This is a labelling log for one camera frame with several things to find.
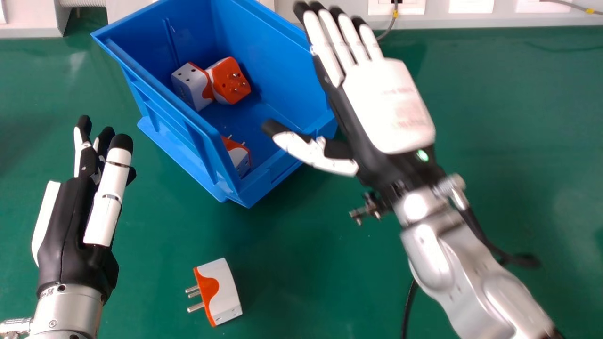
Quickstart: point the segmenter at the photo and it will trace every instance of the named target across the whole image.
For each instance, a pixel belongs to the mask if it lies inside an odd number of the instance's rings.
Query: bin bottom
[[[137,126],[145,133],[159,148],[169,155],[180,167],[182,167],[193,179],[195,179],[203,188],[205,188],[216,200],[221,203],[226,202],[229,197],[222,188],[214,184],[201,159],[196,156],[187,146],[182,144],[169,128],[157,122],[159,131],[155,131],[151,119],[144,116],[138,122]]]

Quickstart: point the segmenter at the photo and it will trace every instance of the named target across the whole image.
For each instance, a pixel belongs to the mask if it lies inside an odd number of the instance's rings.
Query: blue plastic bin
[[[255,0],[162,0],[92,36],[124,70],[142,113],[138,127],[220,202],[250,208],[301,165],[262,133],[266,119],[335,134],[304,32]],[[205,68],[228,56],[252,89],[236,105],[197,113],[172,91],[170,75],[183,64]],[[242,179],[221,135],[250,150]]]

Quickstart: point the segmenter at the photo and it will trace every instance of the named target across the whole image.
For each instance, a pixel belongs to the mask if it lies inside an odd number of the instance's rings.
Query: green indicator light
[[[423,161],[423,162],[428,162],[429,161],[429,156],[423,150],[418,150],[417,151],[417,157],[419,159],[421,159],[421,161]]]

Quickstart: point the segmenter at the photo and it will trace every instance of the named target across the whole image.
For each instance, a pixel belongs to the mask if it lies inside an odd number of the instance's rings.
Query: green tabletop
[[[48,180],[72,174],[72,128],[112,125],[134,139],[114,253],[121,271],[101,338],[398,338],[411,278],[388,216],[357,226],[360,184],[301,168],[248,210],[216,202],[136,127],[117,64],[90,38],[104,13],[72,18],[64,39],[0,42],[0,320],[33,314],[30,241]],[[601,338],[603,27],[396,31],[490,238],[543,267],[511,270],[570,338]],[[212,328],[184,289],[225,257],[244,314]],[[417,294],[410,338],[455,338]]]

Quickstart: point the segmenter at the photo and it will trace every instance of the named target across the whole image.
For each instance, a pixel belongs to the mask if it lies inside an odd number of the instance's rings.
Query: back of robotic hand
[[[414,279],[461,338],[561,338],[527,288],[501,265],[537,263],[494,246],[464,196],[464,181],[437,164],[435,126],[404,62],[383,56],[360,17],[319,2],[297,2],[293,9],[346,141],[314,140],[274,120],[264,132],[301,161],[355,176],[370,188],[365,207],[350,213],[358,222],[396,214]]]
[[[0,323],[0,337],[96,339],[101,311],[115,289],[119,266],[112,253],[133,141],[106,127],[92,142],[92,123],[74,128],[74,177],[50,181],[31,242],[39,268],[33,318]]]

